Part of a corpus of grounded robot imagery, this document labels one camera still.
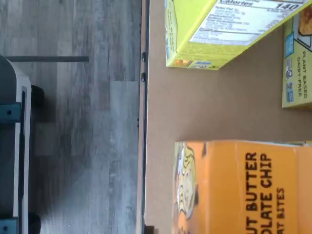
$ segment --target wooden floor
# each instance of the wooden floor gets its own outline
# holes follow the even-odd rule
[[[135,233],[140,0],[0,0],[0,54],[46,93],[30,205],[43,234]]]

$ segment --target cartoon character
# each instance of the cartoon character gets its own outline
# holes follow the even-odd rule
[[[185,143],[178,161],[177,201],[179,212],[186,218],[192,215],[195,202],[198,203],[194,152]]]

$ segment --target blue logo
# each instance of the blue logo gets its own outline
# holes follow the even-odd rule
[[[293,53],[293,47],[293,33],[291,33],[285,39],[285,58]]]
[[[207,61],[196,61],[195,64],[196,64],[196,65],[209,65],[209,64],[211,64],[211,62],[207,62]]]
[[[293,102],[293,83],[287,82],[286,83],[286,101]]]

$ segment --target orange box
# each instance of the orange box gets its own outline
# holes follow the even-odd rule
[[[172,233],[311,234],[312,147],[175,144]]]

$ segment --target packaging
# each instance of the packaging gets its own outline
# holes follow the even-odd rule
[[[165,0],[166,65],[218,70],[312,0]]]
[[[311,234],[312,147],[175,144],[172,234]]]
[[[285,23],[282,107],[312,107],[312,5]]]

